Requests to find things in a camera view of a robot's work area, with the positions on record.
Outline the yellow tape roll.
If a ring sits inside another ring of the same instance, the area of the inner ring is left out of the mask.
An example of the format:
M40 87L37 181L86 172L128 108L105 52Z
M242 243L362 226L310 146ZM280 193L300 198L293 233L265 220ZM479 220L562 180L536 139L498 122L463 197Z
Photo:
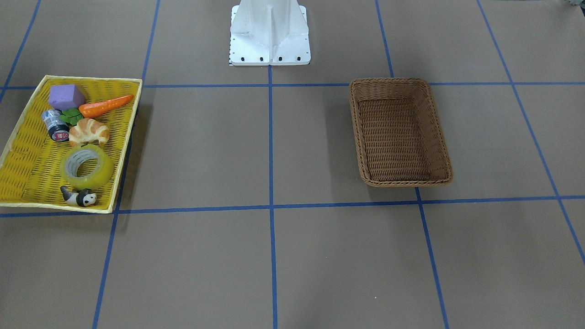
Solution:
M96 144L82 144L69 150L60 160L60 175L75 189L98 189L110 180L113 160Z

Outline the brown wicker basket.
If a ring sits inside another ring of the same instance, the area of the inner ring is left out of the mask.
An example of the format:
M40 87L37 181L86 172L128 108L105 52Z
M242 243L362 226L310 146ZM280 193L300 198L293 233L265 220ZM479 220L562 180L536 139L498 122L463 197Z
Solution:
M437 187L453 180L428 82L361 78L349 84L360 177L372 187Z

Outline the yellow woven basket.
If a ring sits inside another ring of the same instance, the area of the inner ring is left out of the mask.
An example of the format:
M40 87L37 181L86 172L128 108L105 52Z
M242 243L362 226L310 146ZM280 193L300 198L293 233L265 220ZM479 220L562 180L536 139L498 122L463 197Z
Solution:
M110 214L115 207L143 83L141 79L132 78L46 75L23 108L2 152L1 205ZM65 84L77 86L88 102L133 95L133 100L125 106L98 117L99 122L109 127L109 140L104 151L113 160L113 174L96 190L97 202L88 208L69 206L63 200L60 186L66 181L60 175L60 162L67 154L69 144L51 140L41 120L41 113L50 108L50 88Z

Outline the toy croissant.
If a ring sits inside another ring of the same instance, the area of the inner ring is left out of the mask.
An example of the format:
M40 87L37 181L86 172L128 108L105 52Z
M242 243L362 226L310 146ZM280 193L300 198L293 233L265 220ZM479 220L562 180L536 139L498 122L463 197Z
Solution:
M69 130L69 145L77 147L81 144L96 142L104 146L110 138L110 129L102 122L84 118Z

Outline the orange toy carrot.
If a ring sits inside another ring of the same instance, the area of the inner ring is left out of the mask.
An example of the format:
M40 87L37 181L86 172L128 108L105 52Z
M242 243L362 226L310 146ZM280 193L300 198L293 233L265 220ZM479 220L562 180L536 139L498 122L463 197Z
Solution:
M133 99L134 95L127 95L106 101L82 104L79 107L73 107L62 111L59 119L73 127L77 125L81 119L95 119L109 111L125 106Z

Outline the panda figurine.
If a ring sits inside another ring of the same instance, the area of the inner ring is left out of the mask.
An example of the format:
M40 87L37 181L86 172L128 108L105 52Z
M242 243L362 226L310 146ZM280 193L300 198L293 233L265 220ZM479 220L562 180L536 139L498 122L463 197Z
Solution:
M90 189L70 190L67 186L60 186L60 192L64 202L69 206L90 207L97 200L97 195Z

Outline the small can with label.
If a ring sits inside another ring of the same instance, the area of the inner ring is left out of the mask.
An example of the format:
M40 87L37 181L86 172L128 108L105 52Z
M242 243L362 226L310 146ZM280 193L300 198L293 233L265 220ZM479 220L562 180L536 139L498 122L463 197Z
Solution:
M60 110L46 110L41 114L48 135L51 140L55 142L69 141L69 125L61 119L62 112Z

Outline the purple foam block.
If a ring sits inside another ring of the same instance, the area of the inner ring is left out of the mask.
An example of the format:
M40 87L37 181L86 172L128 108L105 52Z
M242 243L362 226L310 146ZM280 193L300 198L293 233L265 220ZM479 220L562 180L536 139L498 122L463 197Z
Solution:
M52 85L49 91L48 104L55 110L79 108L85 104L85 96L75 84Z

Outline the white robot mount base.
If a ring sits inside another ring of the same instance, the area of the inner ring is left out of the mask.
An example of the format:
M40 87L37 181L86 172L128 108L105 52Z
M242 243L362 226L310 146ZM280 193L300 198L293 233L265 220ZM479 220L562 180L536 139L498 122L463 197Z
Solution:
M241 0L230 18L230 65L311 62L307 8L298 1Z

